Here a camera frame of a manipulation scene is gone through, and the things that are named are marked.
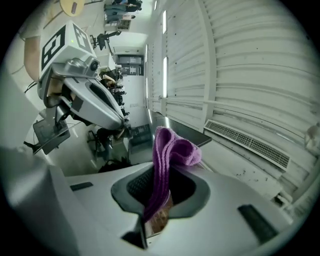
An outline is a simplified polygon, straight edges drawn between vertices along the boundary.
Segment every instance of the gray floor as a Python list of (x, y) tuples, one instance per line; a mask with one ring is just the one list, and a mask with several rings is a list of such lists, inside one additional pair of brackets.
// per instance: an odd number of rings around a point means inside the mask
[[(79, 121), (67, 118), (69, 128)], [(50, 165), (58, 166), (62, 169), (65, 176), (77, 176), (86, 174), (95, 174), (105, 164), (102, 158), (95, 158), (92, 150), (94, 145), (88, 145), (88, 131), (96, 131), (98, 128), (90, 125), (86, 126), (84, 123), (79, 123), (72, 127), (70, 138), (59, 145), (58, 148), (45, 155), (41, 150), (36, 155), (45, 159)], [(25, 139), (29, 143), (37, 143), (37, 136), (31, 127)]]

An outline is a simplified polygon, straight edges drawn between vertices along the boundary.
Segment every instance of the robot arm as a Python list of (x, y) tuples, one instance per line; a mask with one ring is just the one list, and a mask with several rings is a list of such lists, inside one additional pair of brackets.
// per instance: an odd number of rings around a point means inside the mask
[[(72, 114), (108, 130), (121, 128), (119, 105), (96, 79), (99, 64), (87, 34), (69, 21), (42, 48), (38, 95), (46, 108), (63, 112), (63, 119)], [(63, 81), (61, 95), (48, 94), (53, 76)]]

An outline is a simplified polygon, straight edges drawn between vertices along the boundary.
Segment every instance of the floor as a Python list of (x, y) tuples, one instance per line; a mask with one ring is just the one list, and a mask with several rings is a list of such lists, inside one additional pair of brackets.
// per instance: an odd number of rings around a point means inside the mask
[[(42, 34), (52, 35), (52, 33), (62, 26), (67, 20), (73, 20), (77, 25), (87, 31), (88, 34), (103, 33), (103, 2), (88, 4), (84, 7), (83, 13), (79, 17), (71, 18), (64, 13), (59, 14), (61, 11), (59, 4), (54, 4), (48, 12), (47, 22)], [(19, 89), (24, 92), (33, 80), (29, 77), (24, 67), (24, 46), (25, 42), (20, 38), (19, 34), (13, 39), (11, 47), (4, 59), (4, 63), (15, 83)], [(26, 97), (40, 112), (45, 106), (37, 94), (37, 87), (33, 87), (26, 93)], [(79, 121), (73, 120), (68, 117), (66, 120), (69, 127), (77, 124)], [(95, 159), (92, 151), (87, 144), (88, 131), (94, 130), (96, 127), (93, 125), (85, 126), (79, 123), (70, 129), (70, 138), (63, 142), (58, 149), (54, 149), (48, 155), (45, 155), (42, 150), (37, 153), (37, 156), (45, 159), (50, 165), (58, 166), (62, 169), (65, 176), (77, 176), (85, 174), (94, 174), (105, 164), (102, 158)], [(25, 141), (28, 143), (37, 143), (37, 136), (35, 136), (33, 127), (30, 127)]]

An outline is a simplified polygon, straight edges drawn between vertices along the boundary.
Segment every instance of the purple cloth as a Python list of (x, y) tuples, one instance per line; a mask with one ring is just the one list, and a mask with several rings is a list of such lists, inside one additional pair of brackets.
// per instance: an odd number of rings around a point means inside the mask
[(201, 160), (201, 150), (190, 141), (181, 138), (173, 130), (159, 126), (155, 132), (153, 145), (154, 181), (153, 193), (144, 209), (144, 221), (166, 204), (170, 196), (170, 164), (193, 166)]

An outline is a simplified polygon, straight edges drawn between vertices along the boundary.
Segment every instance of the vent grille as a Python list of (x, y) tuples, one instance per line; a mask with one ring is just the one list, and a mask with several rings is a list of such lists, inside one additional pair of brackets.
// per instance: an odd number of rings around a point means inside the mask
[(212, 120), (208, 120), (204, 128), (258, 154), (283, 170), (286, 170), (288, 167), (290, 161), (289, 156), (261, 141), (230, 129), (224, 125), (213, 122)]

